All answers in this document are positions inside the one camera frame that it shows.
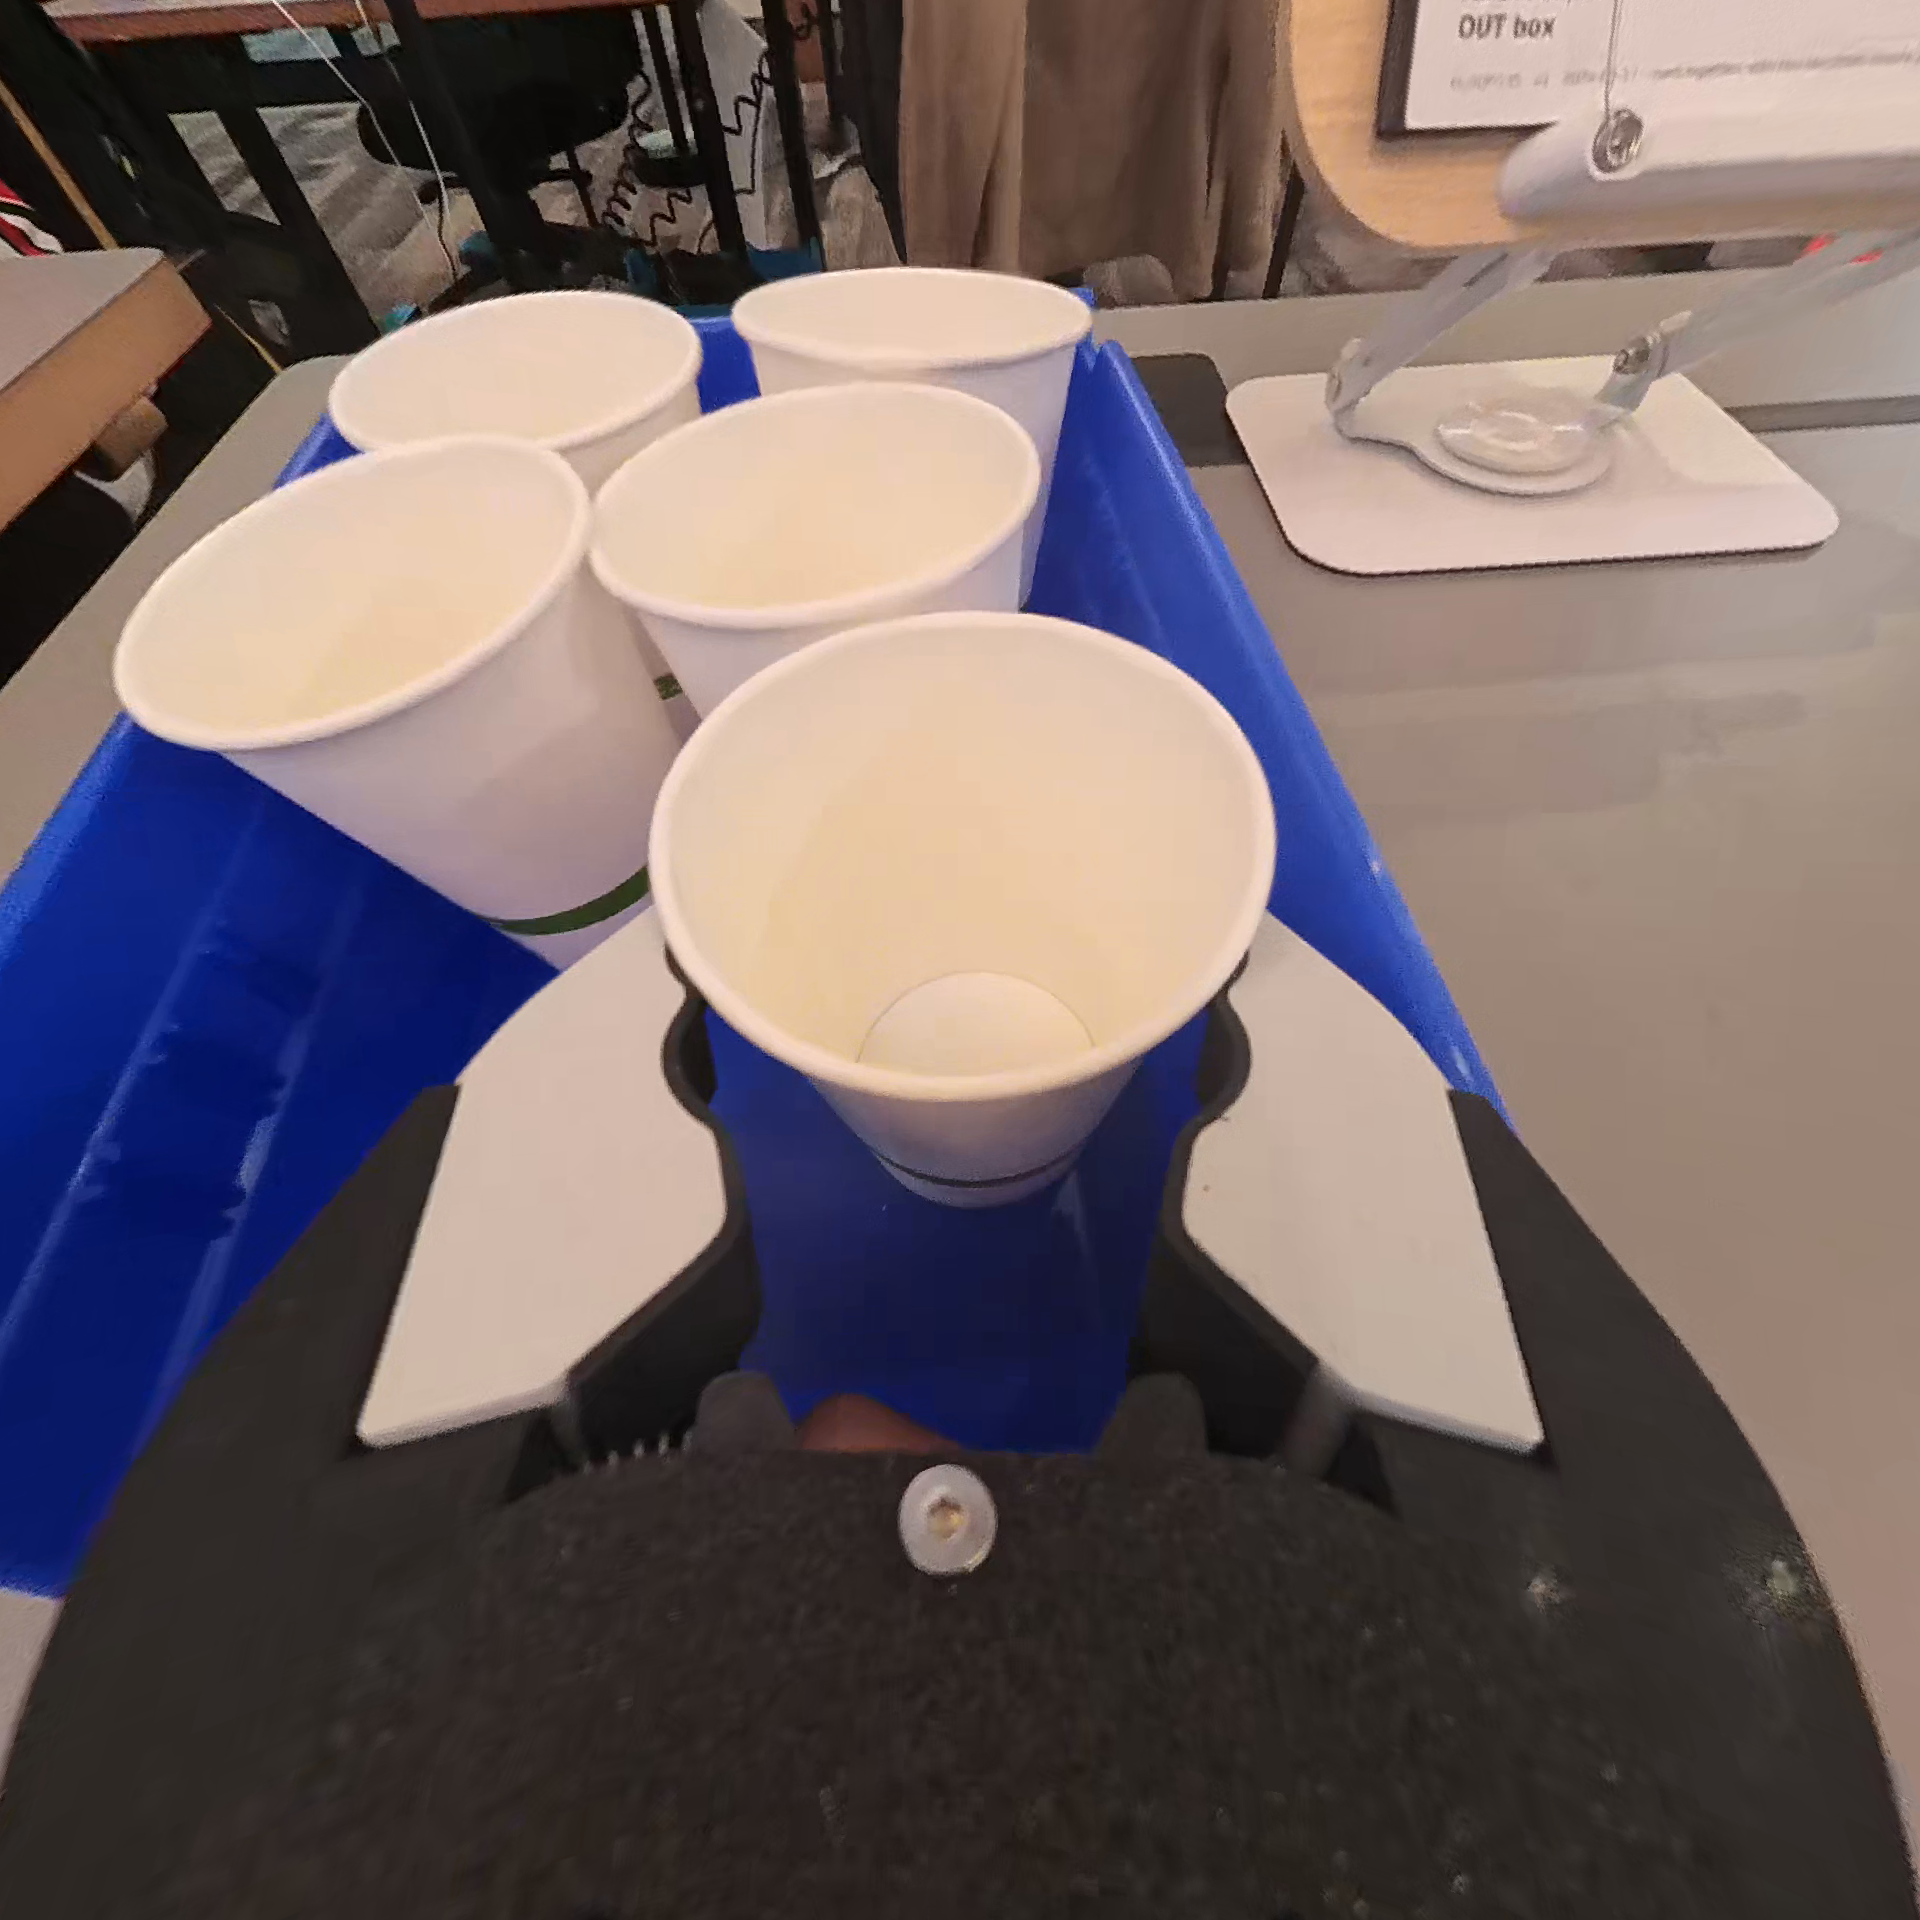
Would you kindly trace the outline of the printed instruction sheet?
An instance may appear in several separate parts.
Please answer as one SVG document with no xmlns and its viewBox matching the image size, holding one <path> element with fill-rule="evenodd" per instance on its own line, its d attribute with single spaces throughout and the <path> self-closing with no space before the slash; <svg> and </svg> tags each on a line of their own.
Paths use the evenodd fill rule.
<svg viewBox="0 0 1920 1920">
<path fill-rule="evenodd" d="M 1378 141 L 1911 100 L 1911 0 L 1386 0 Z"/>
</svg>

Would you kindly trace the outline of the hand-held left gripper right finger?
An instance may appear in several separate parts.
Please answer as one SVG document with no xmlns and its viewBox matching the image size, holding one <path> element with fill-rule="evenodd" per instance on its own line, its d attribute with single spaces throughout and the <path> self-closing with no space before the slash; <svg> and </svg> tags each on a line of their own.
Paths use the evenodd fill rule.
<svg viewBox="0 0 1920 1920">
<path fill-rule="evenodd" d="M 1540 1448 L 1457 1087 L 1280 912 L 1208 995 L 1129 1362 L 1240 1465 L 1331 1468 L 1358 1417 Z"/>
</svg>

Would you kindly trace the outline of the person's left hand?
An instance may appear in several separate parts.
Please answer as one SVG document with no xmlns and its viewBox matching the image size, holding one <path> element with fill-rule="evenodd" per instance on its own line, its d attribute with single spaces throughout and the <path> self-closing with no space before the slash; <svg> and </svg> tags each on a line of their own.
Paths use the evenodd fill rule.
<svg viewBox="0 0 1920 1920">
<path fill-rule="evenodd" d="M 955 1443 L 872 1394 L 829 1394 L 795 1427 L 803 1454 L 945 1454 Z"/>
</svg>

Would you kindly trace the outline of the wood-edged table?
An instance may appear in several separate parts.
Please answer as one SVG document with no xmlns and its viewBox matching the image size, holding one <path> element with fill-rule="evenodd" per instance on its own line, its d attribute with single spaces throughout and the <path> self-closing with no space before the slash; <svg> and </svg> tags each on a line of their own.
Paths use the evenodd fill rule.
<svg viewBox="0 0 1920 1920">
<path fill-rule="evenodd" d="M 163 248 L 0 256 L 0 524 L 203 338 Z"/>
</svg>

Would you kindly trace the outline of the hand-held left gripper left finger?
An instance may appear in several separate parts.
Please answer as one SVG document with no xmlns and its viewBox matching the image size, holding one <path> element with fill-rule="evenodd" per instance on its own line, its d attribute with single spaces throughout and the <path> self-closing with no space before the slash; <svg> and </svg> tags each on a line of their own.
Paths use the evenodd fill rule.
<svg viewBox="0 0 1920 1920">
<path fill-rule="evenodd" d="M 711 1004 L 634 912 L 456 1073 L 355 1417 L 365 1448 L 555 1417 L 634 1454 L 761 1327 L 737 1149 L 716 1125 Z"/>
</svg>

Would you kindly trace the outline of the blue plastic bin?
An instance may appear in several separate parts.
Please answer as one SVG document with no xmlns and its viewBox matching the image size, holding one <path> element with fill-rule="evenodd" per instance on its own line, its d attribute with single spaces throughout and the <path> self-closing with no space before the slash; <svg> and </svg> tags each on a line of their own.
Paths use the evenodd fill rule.
<svg viewBox="0 0 1920 1920">
<path fill-rule="evenodd" d="M 1208 688 L 1280 801 L 1269 912 L 1502 1101 L 1135 358 L 1069 369 L 1037 613 Z M 555 982 L 546 961 L 219 750 L 110 727 L 7 880 L 0 961 L 0 1581 L 63 1597 L 140 1443 L 366 1141 Z M 1194 1117 L 1201 1022 L 1144 1059 L 1069 1190 L 906 1193 L 841 1117 L 711 1022 L 789 1413 L 1065 1454 L 1121 1386 L 1121 1311 Z"/>
</svg>

